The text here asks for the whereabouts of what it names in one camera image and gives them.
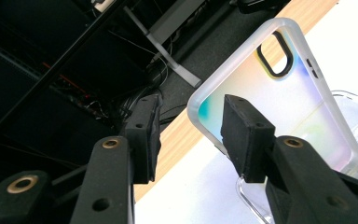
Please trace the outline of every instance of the iridescent phone case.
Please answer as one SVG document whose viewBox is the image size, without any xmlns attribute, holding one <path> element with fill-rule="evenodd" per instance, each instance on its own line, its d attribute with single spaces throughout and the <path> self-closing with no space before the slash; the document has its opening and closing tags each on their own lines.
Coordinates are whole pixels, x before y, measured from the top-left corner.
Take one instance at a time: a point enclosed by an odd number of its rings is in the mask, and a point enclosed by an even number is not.
<svg viewBox="0 0 358 224">
<path fill-rule="evenodd" d="M 286 55 L 277 64 L 283 65 L 281 72 L 275 72 L 261 49 L 272 35 Z M 225 94 L 253 104 L 275 125 L 276 136 L 303 138 L 331 168 L 347 175 L 356 172 L 358 144 L 294 21 L 266 21 L 191 96 L 191 122 L 227 155 L 220 135 Z"/>
</svg>

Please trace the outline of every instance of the camera cutout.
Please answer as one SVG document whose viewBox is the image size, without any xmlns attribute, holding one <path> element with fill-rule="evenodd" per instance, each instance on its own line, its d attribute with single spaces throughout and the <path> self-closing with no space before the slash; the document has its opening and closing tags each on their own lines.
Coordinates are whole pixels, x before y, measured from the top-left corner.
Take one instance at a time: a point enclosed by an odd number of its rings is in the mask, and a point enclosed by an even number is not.
<svg viewBox="0 0 358 224">
<path fill-rule="evenodd" d="M 290 51 L 279 32 L 274 32 L 257 48 L 257 55 L 273 77 L 284 77 L 288 74 L 294 61 L 292 51 Z M 283 55 L 285 62 L 275 64 L 276 62 L 272 60 L 273 55 Z"/>
</svg>

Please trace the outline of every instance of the mounting hole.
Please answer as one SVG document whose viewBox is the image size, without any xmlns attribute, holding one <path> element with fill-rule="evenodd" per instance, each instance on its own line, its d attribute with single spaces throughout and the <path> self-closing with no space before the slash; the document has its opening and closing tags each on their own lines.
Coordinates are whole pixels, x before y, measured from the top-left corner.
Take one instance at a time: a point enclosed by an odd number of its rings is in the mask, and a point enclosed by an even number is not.
<svg viewBox="0 0 358 224">
<path fill-rule="evenodd" d="M 92 204 L 92 209 L 96 212 L 102 212 L 103 210 L 106 210 L 110 206 L 109 200 L 105 198 L 98 199 Z"/>
<path fill-rule="evenodd" d="M 284 140 L 284 143 L 289 147 L 303 147 L 304 144 L 297 139 L 294 138 L 287 138 Z"/>
<path fill-rule="evenodd" d="M 23 179 L 19 183 L 16 184 L 16 188 L 26 188 L 28 185 L 31 184 L 31 180 L 29 179 Z"/>
<path fill-rule="evenodd" d="M 114 148 L 117 146 L 118 146 L 118 140 L 116 140 L 116 139 L 110 139 L 110 140 L 103 142 L 104 148 Z"/>
<path fill-rule="evenodd" d="M 37 179 L 37 175 L 22 176 L 11 182 L 11 184 L 7 187 L 7 192 L 12 194 L 23 193 L 28 189 L 31 189 L 37 183 Z"/>
<path fill-rule="evenodd" d="M 338 196 L 329 196 L 326 198 L 327 203 L 330 204 L 333 207 L 342 209 L 342 210 L 348 210 L 349 206 L 347 202 L 345 202 L 343 199 L 341 199 Z"/>
</svg>

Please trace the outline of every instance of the metal rod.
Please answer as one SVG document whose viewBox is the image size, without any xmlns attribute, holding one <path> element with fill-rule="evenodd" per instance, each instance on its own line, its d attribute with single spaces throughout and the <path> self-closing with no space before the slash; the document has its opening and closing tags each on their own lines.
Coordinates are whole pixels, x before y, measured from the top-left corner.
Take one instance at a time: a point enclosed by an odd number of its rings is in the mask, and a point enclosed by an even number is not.
<svg viewBox="0 0 358 224">
<path fill-rule="evenodd" d="M 96 19 L 61 58 L 51 66 L 46 74 L 4 115 L 0 120 L 0 134 L 21 114 L 30 102 L 39 96 L 57 78 L 59 72 L 68 64 L 73 56 L 85 47 L 96 33 L 102 30 L 106 22 L 112 20 L 127 2 L 128 0 L 117 0 Z"/>
</svg>

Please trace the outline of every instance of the black metal bracket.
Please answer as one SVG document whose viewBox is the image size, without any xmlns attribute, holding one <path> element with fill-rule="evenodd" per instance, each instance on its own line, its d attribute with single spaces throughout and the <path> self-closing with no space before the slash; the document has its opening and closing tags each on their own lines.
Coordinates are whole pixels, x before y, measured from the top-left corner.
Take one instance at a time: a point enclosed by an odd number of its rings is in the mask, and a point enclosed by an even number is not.
<svg viewBox="0 0 358 224">
<path fill-rule="evenodd" d="M 221 134 L 228 156 L 247 183 L 268 177 L 275 222 L 358 223 L 358 180 L 331 170 L 305 140 L 273 131 L 248 101 L 226 95 Z"/>
<path fill-rule="evenodd" d="M 133 223 L 133 184 L 156 175 L 161 106 L 158 95 L 140 99 L 124 136 L 98 141 L 87 166 L 53 181 L 41 171 L 5 179 L 0 223 Z"/>
</svg>

